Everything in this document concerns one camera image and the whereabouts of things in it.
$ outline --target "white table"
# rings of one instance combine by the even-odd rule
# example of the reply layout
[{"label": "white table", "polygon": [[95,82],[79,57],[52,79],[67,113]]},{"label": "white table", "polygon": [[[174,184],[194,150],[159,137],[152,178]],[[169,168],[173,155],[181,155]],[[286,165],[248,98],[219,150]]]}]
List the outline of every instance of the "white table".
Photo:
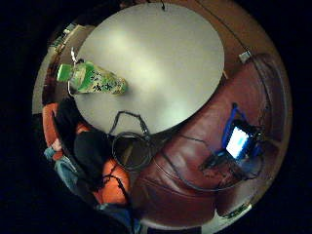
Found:
[{"label": "white table", "polygon": [[[122,96],[76,95],[78,109],[108,132],[119,110],[140,114],[151,134],[194,114],[214,93],[224,65],[217,32],[197,13],[174,4],[140,4],[104,20],[86,39],[78,58],[124,77]],[[120,118],[115,134],[140,133],[137,119]]]}]

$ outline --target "orange chair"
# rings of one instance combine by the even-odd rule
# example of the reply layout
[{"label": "orange chair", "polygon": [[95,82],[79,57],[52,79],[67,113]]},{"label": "orange chair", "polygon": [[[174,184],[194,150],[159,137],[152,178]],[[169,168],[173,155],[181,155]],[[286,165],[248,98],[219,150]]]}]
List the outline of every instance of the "orange chair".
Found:
[{"label": "orange chair", "polygon": [[[57,113],[58,104],[50,103],[43,107],[42,118],[43,118],[43,129],[46,139],[47,146],[57,139],[57,132],[53,123],[53,113]],[[84,123],[79,123],[76,127],[76,135],[79,135],[82,132],[89,131],[90,128]],[[56,161],[60,159],[63,155],[62,151],[56,152],[53,156],[53,159]],[[120,167],[114,159],[108,160],[103,165],[102,175],[112,175],[121,179],[123,186],[126,192],[130,191],[130,180],[128,173]],[[127,200],[124,196],[123,191],[119,187],[118,181],[115,178],[111,178],[108,182],[97,192],[93,192],[99,204],[103,203],[112,203],[125,205]]]}]

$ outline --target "black cable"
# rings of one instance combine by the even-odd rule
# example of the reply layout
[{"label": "black cable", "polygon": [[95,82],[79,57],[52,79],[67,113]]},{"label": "black cable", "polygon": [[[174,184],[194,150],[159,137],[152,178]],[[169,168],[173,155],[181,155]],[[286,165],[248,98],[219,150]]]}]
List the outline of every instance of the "black cable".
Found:
[{"label": "black cable", "polygon": [[104,183],[103,183],[103,187],[105,186],[105,184],[110,181],[110,179],[113,177],[117,180],[118,182],[118,187],[121,189],[121,191],[123,192],[123,195],[126,199],[126,202],[127,202],[127,209],[130,213],[130,222],[131,222],[131,231],[133,234],[135,234],[135,220],[134,220],[134,211],[133,211],[133,205],[132,205],[132,202],[131,202],[131,199],[130,199],[130,196],[128,194],[128,192],[126,191],[121,179],[115,175],[113,175],[113,171],[114,169],[116,168],[116,165],[114,166],[114,168],[110,171],[110,174],[109,175],[104,175],[102,178],[106,178],[108,177],[108,180],[106,180]]},{"label": "black cable", "polygon": [[[239,44],[243,47],[243,49],[247,52],[250,51],[250,49],[242,42],[242,40],[236,35],[236,33],[220,18],[218,17],[215,13],[213,13],[211,10],[209,10],[207,7],[205,7],[199,0],[195,0],[202,8],[204,8],[207,12],[209,12],[214,18],[216,18],[216,20],[218,20],[223,26],[226,27],[227,30],[229,30],[229,32],[235,37],[235,39],[239,42]],[[259,74],[260,77],[260,82],[262,84],[263,90],[265,92],[265,97],[266,97],[266,101],[268,104],[268,107],[265,107],[265,109],[267,108],[271,108],[272,103],[271,103],[271,99],[269,98],[270,95],[268,94],[268,91],[266,89],[265,83],[264,83],[264,79],[262,77],[262,74],[260,72],[260,69],[258,68],[256,62],[254,61],[253,55],[251,53],[249,53],[251,56],[251,61],[257,71],[257,73]]]},{"label": "black cable", "polygon": [[[139,123],[140,123],[140,126],[141,126],[141,129],[143,131],[143,136],[142,135],[139,135],[139,134],[135,134],[135,133],[132,133],[132,132],[123,132],[123,133],[120,133],[119,135],[116,136],[116,138],[113,139],[112,141],[112,155],[114,157],[114,159],[116,160],[116,162],[123,168],[125,169],[126,171],[129,171],[129,172],[136,172],[138,170],[141,170],[143,169],[144,167],[146,167],[150,161],[151,161],[151,158],[152,158],[152,149],[153,147],[156,148],[156,145],[151,141],[151,137],[150,137],[150,132],[148,131],[148,128],[145,124],[145,122],[143,121],[143,119],[140,117],[140,115],[137,115],[137,114],[134,114],[132,112],[129,112],[129,111],[119,111],[115,117],[115,120],[114,120],[114,123],[113,123],[113,126],[111,128],[111,130],[109,131],[109,134],[108,136],[110,136],[112,134],[112,132],[115,130],[117,124],[118,124],[118,121],[119,121],[119,117],[121,114],[128,114],[128,115],[131,115],[135,118],[138,118],[139,120]],[[146,148],[148,148],[148,154],[147,154],[147,157],[145,157],[143,159],[143,161],[139,164],[139,165],[136,165],[135,167],[127,167],[125,166],[122,162],[120,162],[119,158],[117,157],[116,155],[116,151],[115,151],[115,144],[116,144],[116,141],[117,139],[121,138],[122,136],[132,136],[132,137],[135,137],[139,140],[141,140],[142,142],[144,142],[146,144]],[[199,142],[202,142],[205,144],[205,146],[207,147],[207,149],[210,150],[209,148],[209,145],[202,139],[198,139],[198,138],[194,138],[194,137],[190,137],[190,136],[184,136],[184,135],[180,135],[180,137],[185,137],[185,138],[188,138],[188,139],[191,139],[191,140],[196,140],[196,141],[199,141]],[[224,188],[213,188],[213,189],[210,189],[210,188],[203,188],[203,187],[199,187],[195,184],[193,184],[192,182],[188,181],[186,178],[184,178],[178,171],[178,169],[176,168],[176,166],[172,163],[172,161],[169,159],[168,155],[163,151],[163,149],[160,150],[160,153],[161,155],[168,161],[168,163],[170,164],[170,166],[172,167],[172,169],[175,171],[176,175],[186,184],[188,185],[189,187],[195,189],[195,190],[199,190],[199,191],[204,191],[204,192],[217,192],[217,191],[221,191],[221,190],[226,190],[226,189],[229,189],[229,188],[232,188],[232,187],[235,187],[237,185],[239,185],[241,182],[243,182],[243,180],[240,180],[239,182],[236,182],[232,185],[229,185],[229,186],[226,186]]]},{"label": "black cable", "polygon": [[[133,116],[135,118],[137,118],[139,120],[139,124],[140,124],[140,127],[142,129],[142,132],[143,132],[143,135],[139,135],[139,134],[136,134],[136,133],[133,133],[133,132],[122,132],[120,134],[118,134],[113,140],[112,140],[112,156],[113,158],[116,160],[116,162],[123,168],[125,169],[126,171],[128,172],[137,172],[137,171],[140,171],[142,170],[143,168],[145,168],[149,162],[151,161],[152,159],[152,148],[150,147],[150,132],[145,124],[145,122],[142,120],[142,118],[140,117],[140,115],[137,115],[137,114],[134,114],[132,112],[129,112],[129,111],[126,111],[126,110],[123,110],[123,111],[119,111],[114,119],[114,123],[113,123],[113,126],[111,127],[107,137],[111,136],[111,134],[114,132],[114,130],[116,129],[117,127],[117,124],[118,124],[118,121],[119,121],[119,118],[122,114],[128,114],[130,116]],[[134,167],[129,167],[129,166],[126,166],[124,165],[120,160],[119,158],[117,157],[116,155],[116,150],[115,150],[115,145],[116,145],[116,142],[117,140],[119,140],[120,138],[124,137],[124,136],[127,136],[127,137],[134,137],[134,138],[137,138],[139,140],[141,140],[142,142],[144,142],[146,145],[147,145],[147,148],[148,148],[148,154],[147,154],[147,157],[144,157],[143,158],[143,161],[140,162],[138,165],[135,165]]]}]

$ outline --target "bottle cap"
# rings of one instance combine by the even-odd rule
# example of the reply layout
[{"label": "bottle cap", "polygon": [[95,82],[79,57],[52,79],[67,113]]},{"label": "bottle cap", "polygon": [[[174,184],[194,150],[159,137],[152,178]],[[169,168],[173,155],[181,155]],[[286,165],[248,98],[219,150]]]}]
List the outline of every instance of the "bottle cap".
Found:
[{"label": "bottle cap", "polygon": [[58,69],[58,81],[66,82],[70,78],[72,65],[61,64]]}]

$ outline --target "bottle label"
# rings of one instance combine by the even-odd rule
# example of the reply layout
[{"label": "bottle label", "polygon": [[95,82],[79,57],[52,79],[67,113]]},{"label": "bottle label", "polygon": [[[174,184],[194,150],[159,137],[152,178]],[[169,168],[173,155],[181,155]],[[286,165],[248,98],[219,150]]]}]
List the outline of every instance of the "bottle label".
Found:
[{"label": "bottle label", "polygon": [[127,81],[124,78],[118,77],[113,72],[93,65],[90,62],[87,62],[86,65],[87,67],[89,66],[85,77],[88,80],[88,85],[83,84],[78,89],[80,93],[109,93],[119,95],[127,90]]}]

